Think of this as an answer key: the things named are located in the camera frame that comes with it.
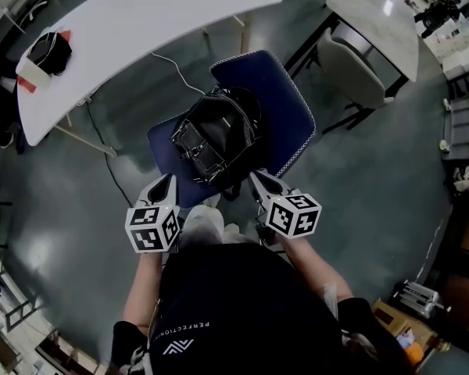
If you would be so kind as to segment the silver machine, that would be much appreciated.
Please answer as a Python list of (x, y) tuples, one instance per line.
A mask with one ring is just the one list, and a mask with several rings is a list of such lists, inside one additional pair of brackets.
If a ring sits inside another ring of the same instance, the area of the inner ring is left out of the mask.
[(447, 315), (452, 310), (451, 305), (444, 304), (437, 291), (413, 281), (404, 280), (398, 283), (394, 288), (392, 298), (399, 305), (407, 307), (426, 320)]

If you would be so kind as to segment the white curved table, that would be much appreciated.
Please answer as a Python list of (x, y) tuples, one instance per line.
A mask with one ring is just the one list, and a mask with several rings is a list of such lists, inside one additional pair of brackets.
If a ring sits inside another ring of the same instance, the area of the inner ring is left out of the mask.
[(69, 30), (72, 55), (60, 76), (30, 93), (18, 87), (23, 134), (38, 145), (79, 103), (148, 54), (232, 16), (282, 0), (87, 0), (45, 32)]

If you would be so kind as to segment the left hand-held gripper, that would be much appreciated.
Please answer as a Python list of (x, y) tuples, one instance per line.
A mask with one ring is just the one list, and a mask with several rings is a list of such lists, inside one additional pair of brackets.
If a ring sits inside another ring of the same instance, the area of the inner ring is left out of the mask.
[(148, 184), (127, 210), (125, 231), (137, 253), (167, 252), (180, 234), (177, 177), (164, 174)]

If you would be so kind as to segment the white bag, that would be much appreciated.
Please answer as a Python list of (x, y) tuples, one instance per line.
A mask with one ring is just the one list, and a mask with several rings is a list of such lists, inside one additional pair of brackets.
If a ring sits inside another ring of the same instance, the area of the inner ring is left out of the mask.
[(469, 190), (469, 166), (460, 166), (454, 169), (453, 186), (459, 193)]

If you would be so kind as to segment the person's dark t-shirt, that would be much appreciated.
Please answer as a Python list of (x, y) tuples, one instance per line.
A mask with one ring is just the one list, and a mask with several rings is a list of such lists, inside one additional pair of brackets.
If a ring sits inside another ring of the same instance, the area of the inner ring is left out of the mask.
[(123, 375), (412, 375), (369, 303), (331, 311), (297, 271), (256, 244), (173, 254), (150, 334), (120, 321), (110, 364)]

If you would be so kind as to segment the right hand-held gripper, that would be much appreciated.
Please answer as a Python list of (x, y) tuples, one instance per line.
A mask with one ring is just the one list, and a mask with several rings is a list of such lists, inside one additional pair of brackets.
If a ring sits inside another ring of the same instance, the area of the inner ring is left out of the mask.
[(252, 194), (260, 206), (268, 206), (265, 225), (287, 239), (313, 234), (322, 206), (309, 194), (290, 195), (293, 188), (266, 170), (249, 174)]

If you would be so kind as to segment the open wooden box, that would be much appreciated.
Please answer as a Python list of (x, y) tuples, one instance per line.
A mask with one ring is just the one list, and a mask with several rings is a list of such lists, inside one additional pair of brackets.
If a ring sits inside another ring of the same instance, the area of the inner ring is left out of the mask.
[(51, 331), (36, 347), (38, 356), (55, 375), (96, 375), (100, 362), (71, 345), (58, 330)]

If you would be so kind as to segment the grey cart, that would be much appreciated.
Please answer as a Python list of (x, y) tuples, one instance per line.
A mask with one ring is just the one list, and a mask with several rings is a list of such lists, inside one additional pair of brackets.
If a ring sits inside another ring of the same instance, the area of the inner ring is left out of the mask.
[(443, 131), (439, 151), (443, 161), (469, 160), (469, 92), (461, 98), (444, 98)]

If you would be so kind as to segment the person's left forearm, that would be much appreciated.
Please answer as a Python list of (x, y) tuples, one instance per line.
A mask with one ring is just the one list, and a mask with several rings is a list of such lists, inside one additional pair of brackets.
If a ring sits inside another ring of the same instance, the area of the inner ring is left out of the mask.
[(153, 313), (159, 301), (162, 264), (161, 252), (139, 255), (134, 281), (124, 306), (123, 320), (134, 324), (143, 334), (152, 325)]

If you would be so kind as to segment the cardboard box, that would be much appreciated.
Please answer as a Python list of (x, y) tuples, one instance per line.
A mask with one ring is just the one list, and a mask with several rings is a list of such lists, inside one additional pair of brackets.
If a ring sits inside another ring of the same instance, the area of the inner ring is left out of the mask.
[(415, 368), (420, 367), (434, 350), (438, 335), (425, 323), (377, 299), (372, 305), (372, 312), (378, 322), (396, 339), (396, 336), (408, 329), (414, 333), (415, 341), (424, 350), (424, 359)]

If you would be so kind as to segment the orange cloth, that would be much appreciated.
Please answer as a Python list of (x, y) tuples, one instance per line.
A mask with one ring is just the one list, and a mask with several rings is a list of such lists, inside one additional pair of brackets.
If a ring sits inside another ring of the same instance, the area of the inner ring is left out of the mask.
[(424, 350), (417, 341), (404, 348), (411, 366), (417, 366), (424, 359)]

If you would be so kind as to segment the marble table with black legs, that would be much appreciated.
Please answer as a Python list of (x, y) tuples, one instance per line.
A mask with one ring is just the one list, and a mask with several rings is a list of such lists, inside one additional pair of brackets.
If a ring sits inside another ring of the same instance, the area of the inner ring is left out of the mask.
[(414, 13), (403, 0), (326, 0), (324, 5), (331, 13), (285, 63), (287, 72), (295, 76), (326, 29), (342, 22), (368, 41), (399, 73), (386, 90), (388, 98), (394, 98), (407, 82), (417, 79), (419, 38)]

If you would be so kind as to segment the black metal rack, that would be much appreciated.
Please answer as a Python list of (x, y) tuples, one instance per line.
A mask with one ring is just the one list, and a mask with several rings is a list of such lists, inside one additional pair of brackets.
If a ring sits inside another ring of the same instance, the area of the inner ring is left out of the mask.
[(39, 306), (16, 285), (0, 258), (0, 331), (8, 334), (21, 326), (30, 327), (41, 335), (48, 330), (45, 325), (30, 320), (41, 319)]

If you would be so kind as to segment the black leather handbag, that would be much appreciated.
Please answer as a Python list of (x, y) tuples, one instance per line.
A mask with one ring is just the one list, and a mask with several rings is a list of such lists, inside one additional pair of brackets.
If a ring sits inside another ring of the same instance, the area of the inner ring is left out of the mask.
[(232, 202), (242, 181), (260, 168), (265, 130), (259, 101), (243, 87), (219, 87), (181, 116), (170, 140), (194, 181), (219, 188)]

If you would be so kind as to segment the blue chair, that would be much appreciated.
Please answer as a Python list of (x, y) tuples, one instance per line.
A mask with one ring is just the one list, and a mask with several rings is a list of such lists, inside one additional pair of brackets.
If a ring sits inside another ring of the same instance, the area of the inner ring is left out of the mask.
[[(291, 77), (267, 50), (220, 60), (209, 71), (219, 86), (241, 87), (255, 95), (267, 129), (260, 167), (282, 177), (316, 133), (313, 114)], [(178, 205), (189, 209), (221, 190), (194, 182), (192, 168), (178, 158), (170, 135), (179, 119), (176, 115), (156, 124), (148, 131), (147, 138), (160, 173), (172, 173), (177, 178)]]

